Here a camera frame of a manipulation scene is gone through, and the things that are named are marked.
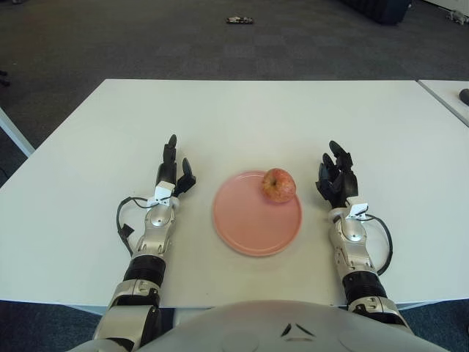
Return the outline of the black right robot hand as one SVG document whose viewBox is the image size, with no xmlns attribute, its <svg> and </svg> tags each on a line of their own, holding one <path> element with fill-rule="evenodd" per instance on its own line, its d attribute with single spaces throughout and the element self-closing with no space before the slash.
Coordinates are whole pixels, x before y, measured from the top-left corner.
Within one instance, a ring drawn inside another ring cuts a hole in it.
<svg viewBox="0 0 469 352">
<path fill-rule="evenodd" d="M 329 142 L 330 151 L 336 161 L 324 153 L 315 183 L 323 199 L 332 209 L 345 208 L 349 197 L 358 196 L 358 181 L 352 171 L 352 157 L 337 142 Z"/>
</svg>

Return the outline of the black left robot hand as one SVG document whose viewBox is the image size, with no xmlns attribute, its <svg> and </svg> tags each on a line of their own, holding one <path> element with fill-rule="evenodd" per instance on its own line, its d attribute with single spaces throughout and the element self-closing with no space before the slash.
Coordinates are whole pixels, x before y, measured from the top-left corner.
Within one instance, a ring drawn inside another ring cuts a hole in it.
<svg viewBox="0 0 469 352">
<path fill-rule="evenodd" d="M 187 158 L 182 160 L 183 175 L 177 179 L 176 150 L 177 136 L 172 134 L 163 148 L 163 163 L 158 168 L 156 179 L 156 191 L 163 190 L 168 195 L 156 196 L 156 199 L 167 200 L 170 197 L 178 197 L 196 184 L 196 176 L 192 173 L 191 165 Z"/>
</svg>

